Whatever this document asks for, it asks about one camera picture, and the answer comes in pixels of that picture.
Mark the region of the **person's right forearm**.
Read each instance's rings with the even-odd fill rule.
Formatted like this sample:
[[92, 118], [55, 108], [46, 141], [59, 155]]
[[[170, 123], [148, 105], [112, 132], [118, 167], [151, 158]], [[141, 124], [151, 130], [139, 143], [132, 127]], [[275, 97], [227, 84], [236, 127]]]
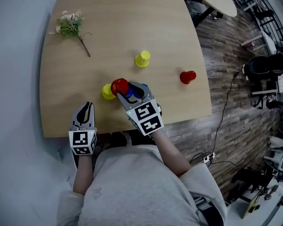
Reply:
[[189, 161], [175, 147], [163, 129], [154, 131], [151, 136], [159, 150], [165, 166], [177, 177], [181, 177], [192, 168]]

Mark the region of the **tan wooden board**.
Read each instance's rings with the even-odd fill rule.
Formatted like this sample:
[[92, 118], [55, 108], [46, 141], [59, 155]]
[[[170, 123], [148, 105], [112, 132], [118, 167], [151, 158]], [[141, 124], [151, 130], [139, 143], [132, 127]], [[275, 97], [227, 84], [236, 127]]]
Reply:
[[260, 196], [261, 196], [261, 191], [257, 192], [257, 194], [252, 199], [249, 199], [247, 197], [241, 197], [242, 200], [244, 200], [248, 203], [248, 206], [245, 210], [245, 213], [242, 216], [242, 219], [244, 219], [248, 214], [251, 214], [255, 210], [257, 210], [257, 207], [258, 207], [257, 202], [258, 202]]

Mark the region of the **person's left forearm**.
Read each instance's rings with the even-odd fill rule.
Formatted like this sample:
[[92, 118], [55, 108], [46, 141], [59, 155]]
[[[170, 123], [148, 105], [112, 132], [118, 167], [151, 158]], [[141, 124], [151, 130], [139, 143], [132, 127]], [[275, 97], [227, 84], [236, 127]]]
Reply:
[[73, 184], [73, 192], [85, 195], [94, 179], [91, 155], [81, 155]]

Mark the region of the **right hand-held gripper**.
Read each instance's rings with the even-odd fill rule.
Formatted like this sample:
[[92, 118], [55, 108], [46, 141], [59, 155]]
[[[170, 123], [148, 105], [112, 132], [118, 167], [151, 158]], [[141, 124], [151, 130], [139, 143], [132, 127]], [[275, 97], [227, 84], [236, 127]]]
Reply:
[[[143, 90], [142, 84], [138, 82], [130, 81], [128, 84], [133, 90], [133, 95], [137, 99], [131, 101], [119, 92], [117, 92], [117, 97], [127, 111], [126, 115], [132, 124], [144, 136], [150, 135], [163, 128], [164, 124], [160, 114], [160, 107], [158, 106], [156, 99], [154, 99], [150, 89]], [[142, 101], [146, 98], [150, 101], [142, 104]]]

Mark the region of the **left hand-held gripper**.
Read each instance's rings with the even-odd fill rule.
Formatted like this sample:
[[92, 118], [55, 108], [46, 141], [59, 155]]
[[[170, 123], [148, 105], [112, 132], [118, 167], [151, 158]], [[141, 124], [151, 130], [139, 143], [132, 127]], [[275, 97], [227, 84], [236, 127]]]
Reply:
[[[94, 126], [94, 104], [85, 102], [80, 105], [72, 116], [71, 130], [69, 131], [69, 142], [75, 155], [92, 155], [96, 145], [97, 128]], [[79, 127], [85, 124], [91, 128]]]

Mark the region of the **yellow paper cup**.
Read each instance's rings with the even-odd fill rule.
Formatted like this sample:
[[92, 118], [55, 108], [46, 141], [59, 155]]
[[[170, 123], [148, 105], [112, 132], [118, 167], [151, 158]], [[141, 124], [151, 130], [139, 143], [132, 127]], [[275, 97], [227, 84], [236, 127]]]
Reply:
[[149, 60], [150, 53], [144, 50], [135, 57], [134, 62], [138, 67], [146, 67], [149, 65]]
[[102, 96], [107, 100], [113, 100], [116, 96], [112, 93], [111, 84], [106, 84], [102, 88]]

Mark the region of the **red paper cup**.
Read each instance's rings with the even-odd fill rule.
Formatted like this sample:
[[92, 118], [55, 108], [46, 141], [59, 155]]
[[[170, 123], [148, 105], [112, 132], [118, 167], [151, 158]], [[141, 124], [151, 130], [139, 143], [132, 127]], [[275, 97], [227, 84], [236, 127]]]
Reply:
[[183, 84], [189, 84], [191, 81], [195, 80], [196, 77], [197, 75], [194, 71], [182, 72], [180, 74], [180, 80]]
[[114, 96], [117, 96], [117, 93], [125, 96], [129, 91], [128, 81], [123, 78], [116, 79], [112, 82], [110, 89]]

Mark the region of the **white desk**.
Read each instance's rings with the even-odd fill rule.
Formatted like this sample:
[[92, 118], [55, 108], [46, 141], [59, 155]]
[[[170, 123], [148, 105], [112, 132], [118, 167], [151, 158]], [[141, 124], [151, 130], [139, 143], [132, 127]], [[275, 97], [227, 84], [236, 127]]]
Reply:
[[[254, 42], [256, 40], [260, 40], [260, 39], [262, 39], [264, 41], [264, 43], [262, 45], [255, 46]], [[246, 40], [245, 42], [240, 44], [240, 46], [243, 47], [243, 48], [250, 48], [252, 50], [252, 52], [257, 51], [257, 50], [262, 49], [262, 48], [266, 48], [268, 53], [271, 54], [271, 55], [277, 53], [277, 48], [275, 46], [274, 41], [264, 31], [260, 31], [259, 35], [255, 36], [255, 37], [253, 37], [249, 40]]]

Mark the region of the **black stroller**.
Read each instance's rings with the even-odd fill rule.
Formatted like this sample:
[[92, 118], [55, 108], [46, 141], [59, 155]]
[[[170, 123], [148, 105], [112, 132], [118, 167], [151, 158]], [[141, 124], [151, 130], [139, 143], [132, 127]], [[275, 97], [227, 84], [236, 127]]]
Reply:
[[242, 73], [252, 83], [261, 80], [275, 80], [283, 74], [283, 53], [256, 56], [243, 65]]

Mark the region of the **artificial flower sprig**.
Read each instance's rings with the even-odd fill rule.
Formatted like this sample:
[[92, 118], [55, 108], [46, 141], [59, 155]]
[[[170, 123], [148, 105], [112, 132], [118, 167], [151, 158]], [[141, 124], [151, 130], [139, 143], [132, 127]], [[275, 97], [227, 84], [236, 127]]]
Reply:
[[80, 10], [75, 13], [68, 13], [67, 10], [65, 10], [62, 12], [62, 15], [56, 20], [55, 30], [49, 31], [48, 34], [60, 34], [64, 38], [78, 39], [80, 44], [83, 46], [85, 52], [87, 53], [88, 57], [91, 57], [90, 52], [88, 51], [84, 43], [84, 37], [86, 34], [92, 35], [92, 33], [86, 32], [82, 35], [80, 32], [80, 27], [84, 19], [85, 18], [81, 16]]

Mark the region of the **white power strip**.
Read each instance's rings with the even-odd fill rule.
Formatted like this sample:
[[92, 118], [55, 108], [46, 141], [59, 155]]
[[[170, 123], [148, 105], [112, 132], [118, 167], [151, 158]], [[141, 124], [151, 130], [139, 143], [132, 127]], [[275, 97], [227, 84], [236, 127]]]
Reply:
[[210, 153], [203, 158], [203, 163], [213, 163], [215, 159], [215, 153]]

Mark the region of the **person's grey shirt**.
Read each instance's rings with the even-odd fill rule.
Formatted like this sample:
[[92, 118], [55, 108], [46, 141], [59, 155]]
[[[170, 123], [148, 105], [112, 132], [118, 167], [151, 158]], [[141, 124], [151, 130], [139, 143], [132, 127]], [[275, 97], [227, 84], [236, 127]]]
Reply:
[[85, 195], [62, 192], [57, 226], [217, 226], [227, 207], [203, 163], [177, 177], [154, 145], [105, 150]]

